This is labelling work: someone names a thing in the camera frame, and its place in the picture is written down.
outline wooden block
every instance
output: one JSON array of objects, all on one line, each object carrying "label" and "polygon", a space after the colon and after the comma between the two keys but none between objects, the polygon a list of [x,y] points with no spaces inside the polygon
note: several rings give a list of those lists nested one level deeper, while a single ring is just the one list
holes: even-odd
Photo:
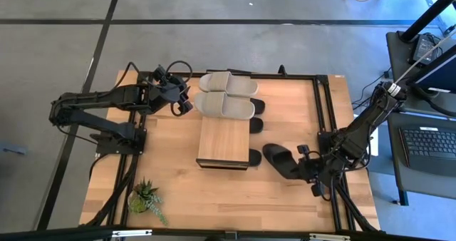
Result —
[{"label": "wooden block", "polygon": [[203,117],[197,163],[202,168],[249,167],[249,121]]}]

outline laptop keyboard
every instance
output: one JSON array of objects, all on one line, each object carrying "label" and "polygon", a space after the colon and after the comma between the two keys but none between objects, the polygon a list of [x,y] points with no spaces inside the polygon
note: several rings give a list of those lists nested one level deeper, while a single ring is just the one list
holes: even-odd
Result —
[{"label": "laptop keyboard", "polygon": [[429,156],[456,160],[456,133],[400,128],[408,156]]}]

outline beige slipper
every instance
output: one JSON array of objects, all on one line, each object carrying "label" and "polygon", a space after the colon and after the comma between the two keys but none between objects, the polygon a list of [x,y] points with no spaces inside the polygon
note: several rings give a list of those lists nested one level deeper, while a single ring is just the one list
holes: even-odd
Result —
[{"label": "beige slipper", "polygon": [[255,114],[252,102],[227,96],[225,92],[201,92],[195,96],[195,107],[204,116],[249,120]]},{"label": "beige slipper", "polygon": [[228,96],[251,98],[258,92],[258,83],[228,71],[209,73],[199,79],[199,89],[204,92],[224,91]]}]

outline table leg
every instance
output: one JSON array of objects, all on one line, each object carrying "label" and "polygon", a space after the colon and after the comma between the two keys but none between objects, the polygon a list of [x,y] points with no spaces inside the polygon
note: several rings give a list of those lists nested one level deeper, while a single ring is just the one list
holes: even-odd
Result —
[{"label": "table leg", "polygon": [[399,201],[394,201],[395,204],[402,205],[402,206],[408,206],[408,196],[407,196],[407,191],[400,190],[398,189],[399,192]]}]

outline small plant pot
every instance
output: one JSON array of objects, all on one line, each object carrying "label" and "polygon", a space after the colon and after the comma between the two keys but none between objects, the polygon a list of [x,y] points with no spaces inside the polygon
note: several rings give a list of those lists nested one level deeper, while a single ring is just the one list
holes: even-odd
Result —
[{"label": "small plant pot", "polygon": [[133,213],[142,213],[147,210],[145,203],[135,191],[128,196],[128,209]]}]

